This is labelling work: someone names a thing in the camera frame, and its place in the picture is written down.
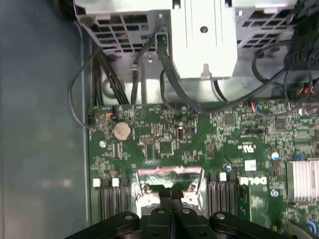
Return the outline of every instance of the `integrated circuit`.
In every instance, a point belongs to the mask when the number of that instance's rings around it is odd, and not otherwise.
[[[285,130],[286,120],[285,119],[276,119],[275,120],[275,130]]]
[[[225,125],[235,125],[235,116],[234,115],[225,115],[224,122],[225,122]]]

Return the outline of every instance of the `white label sticker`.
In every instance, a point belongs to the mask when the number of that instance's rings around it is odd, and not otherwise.
[[[257,164],[255,160],[245,160],[245,171],[256,171]]]

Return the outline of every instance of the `chip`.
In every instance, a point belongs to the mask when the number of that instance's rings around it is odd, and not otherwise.
[[[275,130],[284,130],[285,128],[286,128],[286,120],[285,119],[275,120]]]
[[[225,125],[235,125],[234,115],[225,115],[224,122],[225,122]]]
[[[207,151],[208,151],[208,152],[214,151],[214,144],[208,144],[208,145],[207,145]]]

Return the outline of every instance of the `capacitor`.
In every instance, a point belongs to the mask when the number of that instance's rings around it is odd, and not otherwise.
[[[274,161],[277,161],[279,159],[279,153],[273,152],[271,154],[271,159],[274,160]]]
[[[227,173],[229,173],[229,172],[231,171],[231,166],[228,165],[228,164],[224,164],[224,165],[223,165],[223,168],[224,168],[224,170],[225,170]]]

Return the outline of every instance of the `chipset heatsink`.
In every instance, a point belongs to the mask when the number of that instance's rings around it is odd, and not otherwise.
[[[319,160],[287,162],[288,199],[319,200]]]

